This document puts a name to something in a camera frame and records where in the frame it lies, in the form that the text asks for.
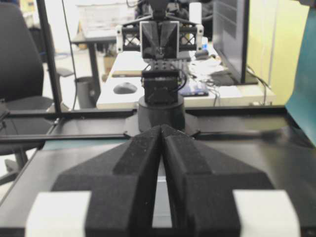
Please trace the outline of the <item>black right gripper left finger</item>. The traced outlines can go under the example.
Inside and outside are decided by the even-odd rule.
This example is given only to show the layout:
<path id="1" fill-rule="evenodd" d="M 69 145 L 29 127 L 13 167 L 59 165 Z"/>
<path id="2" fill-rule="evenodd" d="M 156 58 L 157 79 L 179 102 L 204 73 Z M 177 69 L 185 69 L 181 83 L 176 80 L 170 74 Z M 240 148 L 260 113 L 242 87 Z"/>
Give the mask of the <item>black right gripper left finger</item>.
<path id="1" fill-rule="evenodd" d="M 37 195 L 28 237 L 129 237 L 147 230 L 160 159 L 161 128 L 62 172 L 49 192 Z"/>

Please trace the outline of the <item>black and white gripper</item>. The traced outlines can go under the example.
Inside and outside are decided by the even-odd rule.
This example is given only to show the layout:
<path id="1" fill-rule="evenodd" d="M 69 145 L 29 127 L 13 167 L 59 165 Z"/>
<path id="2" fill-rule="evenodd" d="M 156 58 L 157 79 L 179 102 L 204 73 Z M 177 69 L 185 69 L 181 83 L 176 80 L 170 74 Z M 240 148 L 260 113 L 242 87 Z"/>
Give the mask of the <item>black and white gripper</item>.
<path id="1" fill-rule="evenodd" d="M 134 21 L 117 25 L 117 53 L 138 51 L 149 60 L 176 59 L 202 51 L 204 27 L 189 21 Z"/>

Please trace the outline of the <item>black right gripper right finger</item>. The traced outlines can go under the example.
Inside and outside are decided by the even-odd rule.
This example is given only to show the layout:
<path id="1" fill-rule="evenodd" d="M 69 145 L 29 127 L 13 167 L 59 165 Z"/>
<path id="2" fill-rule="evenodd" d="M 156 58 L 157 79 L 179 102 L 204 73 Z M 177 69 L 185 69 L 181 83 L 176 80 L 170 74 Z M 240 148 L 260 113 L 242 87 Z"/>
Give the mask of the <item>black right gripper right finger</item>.
<path id="1" fill-rule="evenodd" d="M 161 132 L 179 217 L 194 236 L 300 236 L 287 192 L 277 190 L 264 171 L 168 125 Z"/>

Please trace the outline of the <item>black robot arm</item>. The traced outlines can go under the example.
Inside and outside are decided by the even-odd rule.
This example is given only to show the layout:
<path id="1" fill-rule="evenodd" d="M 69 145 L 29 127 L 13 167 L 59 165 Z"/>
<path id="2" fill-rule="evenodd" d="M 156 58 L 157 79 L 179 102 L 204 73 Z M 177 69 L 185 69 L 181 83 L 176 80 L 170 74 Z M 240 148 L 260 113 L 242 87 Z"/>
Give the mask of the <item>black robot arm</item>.
<path id="1" fill-rule="evenodd" d="M 179 90 L 187 76 L 172 61 L 180 21 L 168 1 L 117 27 L 117 50 L 137 33 L 150 69 L 142 71 L 139 134 L 59 174 L 28 215 L 27 237 L 299 237 L 297 212 L 284 190 L 253 166 L 184 133 Z"/>

